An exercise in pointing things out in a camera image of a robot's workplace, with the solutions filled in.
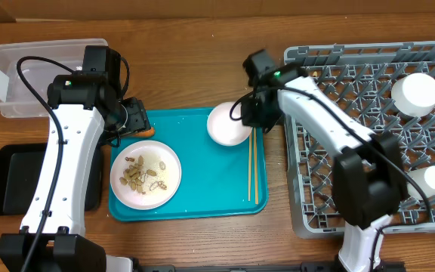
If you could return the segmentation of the orange carrot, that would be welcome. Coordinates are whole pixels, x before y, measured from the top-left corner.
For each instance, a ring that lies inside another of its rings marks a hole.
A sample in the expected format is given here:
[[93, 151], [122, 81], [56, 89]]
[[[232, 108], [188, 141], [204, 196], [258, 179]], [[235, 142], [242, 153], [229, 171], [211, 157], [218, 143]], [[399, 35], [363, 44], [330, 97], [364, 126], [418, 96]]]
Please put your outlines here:
[[154, 127], [149, 130], [135, 133], [134, 136], [136, 138], [151, 138], [156, 133]]

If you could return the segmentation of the small white cup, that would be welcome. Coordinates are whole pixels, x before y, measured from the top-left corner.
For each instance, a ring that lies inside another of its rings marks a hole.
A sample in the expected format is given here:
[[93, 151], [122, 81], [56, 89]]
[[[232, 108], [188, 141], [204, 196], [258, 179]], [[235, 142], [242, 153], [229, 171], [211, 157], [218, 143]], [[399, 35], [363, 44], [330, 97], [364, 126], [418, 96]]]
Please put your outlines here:
[[435, 165], [416, 169], [408, 175], [423, 190], [427, 198], [435, 195]]

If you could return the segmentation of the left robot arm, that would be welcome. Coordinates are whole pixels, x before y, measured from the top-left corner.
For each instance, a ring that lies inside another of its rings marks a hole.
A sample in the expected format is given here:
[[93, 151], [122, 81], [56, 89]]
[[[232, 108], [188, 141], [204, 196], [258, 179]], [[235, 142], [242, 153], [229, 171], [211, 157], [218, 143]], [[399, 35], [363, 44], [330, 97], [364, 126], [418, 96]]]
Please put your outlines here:
[[140, 271], [136, 258], [108, 255], [85, 238], [85, 198], [100, 145], [150, 130], [143, 102], [126, 98], [120, 69], [128, 62], [107, 46], [85, 48], [82, 69], [68, 68], [48, 86], [47, 97], [23, 84], [49, 115], [48, 142], [39, 181], [18, 233], [0, 237], [9, 271]]

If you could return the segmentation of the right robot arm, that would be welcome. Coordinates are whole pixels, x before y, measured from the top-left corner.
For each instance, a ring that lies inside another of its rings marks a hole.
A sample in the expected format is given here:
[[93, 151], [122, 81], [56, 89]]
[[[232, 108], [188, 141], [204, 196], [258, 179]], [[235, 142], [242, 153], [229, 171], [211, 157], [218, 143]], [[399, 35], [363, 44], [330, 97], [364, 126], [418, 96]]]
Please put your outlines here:
[[345, 220], [343, 245], [330, 271], [404, 271], [379, 258], [383, 230], [407, 197], [399, 141], [348, 116], [298, 64], [277, 66], [266, 50], [242, 64], [252, 92], [239, 99], [243, 125], [269, 131], [294, 117], [332, 158], [332, 199]]

